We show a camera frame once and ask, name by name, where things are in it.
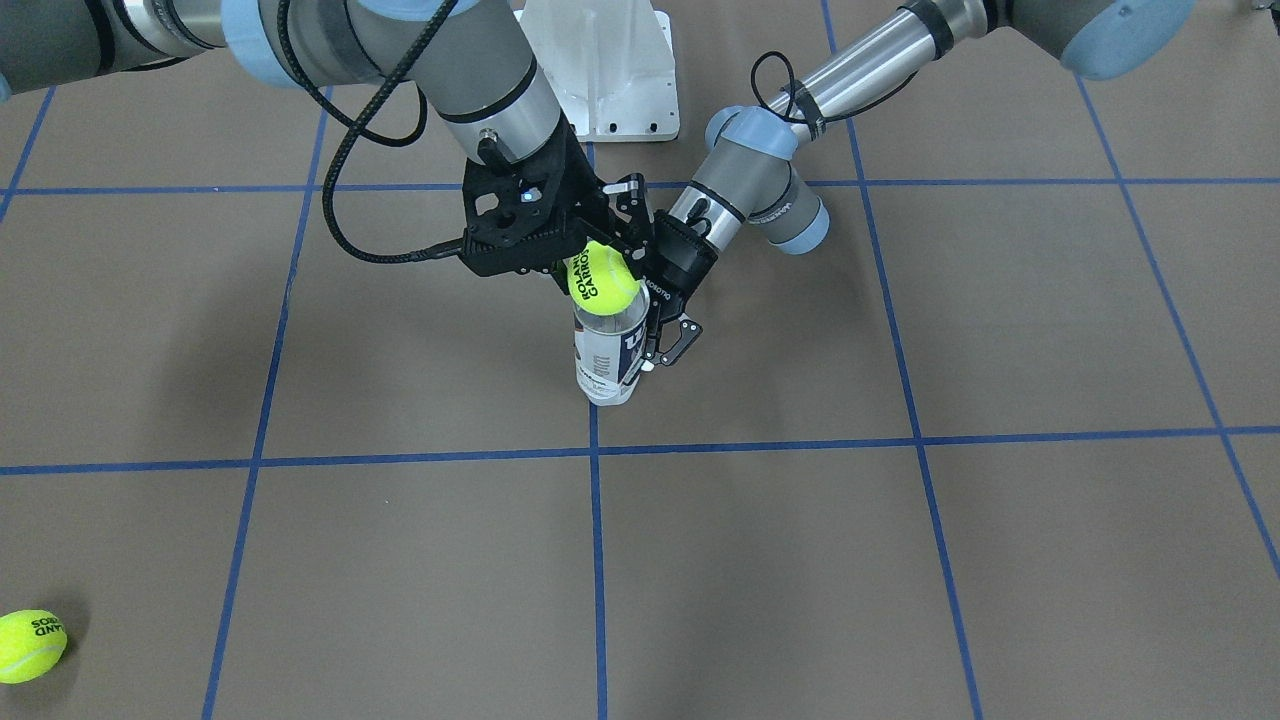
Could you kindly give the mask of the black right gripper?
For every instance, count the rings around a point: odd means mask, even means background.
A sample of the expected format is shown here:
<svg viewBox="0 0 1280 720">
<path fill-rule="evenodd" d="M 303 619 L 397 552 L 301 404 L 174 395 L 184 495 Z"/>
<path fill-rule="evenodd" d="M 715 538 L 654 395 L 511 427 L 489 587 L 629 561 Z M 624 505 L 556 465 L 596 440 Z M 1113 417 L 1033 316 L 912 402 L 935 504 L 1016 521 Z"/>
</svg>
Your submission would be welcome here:
<svg viewBox="0 0 1280 720">
<path fill-rule="evenodd" d="M 621 254 L 626 263 L 645 263 L 654 242 L 653 211 L 644 176 L 600 181 L 573 129 L 557 126 L 543 147 L 559 165 L 550 173 L 558 184 L 548 225 L 564 251 L 581 251 L 595 241 Z"/>
</svg>

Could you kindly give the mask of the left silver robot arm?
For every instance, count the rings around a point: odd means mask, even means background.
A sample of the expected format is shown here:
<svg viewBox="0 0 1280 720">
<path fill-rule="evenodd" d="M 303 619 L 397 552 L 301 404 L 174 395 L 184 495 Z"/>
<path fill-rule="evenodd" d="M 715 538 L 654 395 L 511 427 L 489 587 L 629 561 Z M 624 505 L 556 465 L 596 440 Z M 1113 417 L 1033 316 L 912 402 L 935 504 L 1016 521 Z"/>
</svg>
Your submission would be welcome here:
<svg viewBox="0 0 1280 720">
<path fill-rule="evenodd" d="M 1084 79 L 1146 63 L 1185 24 L 1190 1 L 905 1 L 882 24 L 772 99 L 709 122 L 708 154 L 675 205 L 654 217 L 643 369 L 671 365 L 700 333 L 686 304 L 745 225 L 781 252 L 813 250 L 829 228 L 824 204 L 794 169 L 796 151 L 831 126 L 883 102 L 968 38 L 1009 27 Z"/>
</svg>

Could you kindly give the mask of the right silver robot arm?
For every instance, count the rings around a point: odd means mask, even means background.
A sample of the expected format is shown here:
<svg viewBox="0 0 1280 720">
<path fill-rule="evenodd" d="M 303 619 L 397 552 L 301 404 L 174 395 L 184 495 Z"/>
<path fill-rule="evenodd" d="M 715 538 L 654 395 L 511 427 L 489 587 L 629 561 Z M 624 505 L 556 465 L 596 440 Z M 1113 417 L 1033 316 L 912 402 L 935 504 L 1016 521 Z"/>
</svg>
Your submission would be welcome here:
<svg viewBox="0 0 1280 720">
<path fill-rule="evenodd" d="M 636 261 L 650 247 L 640 178 L 599 179 L 545 67 L 507 1 L 5 1 L 3 96 L 225 49 L 260 81 L 303 90 L 346 128 L 323 182 L 335 242 L 374 264 L 460 258 L 477 275 L 553 272 L 590 243 Z M 462 147 L 458 240 L 408 252 L 357 247 L 337 220 L 340 173 L 401 86 Z"/>
</svg>

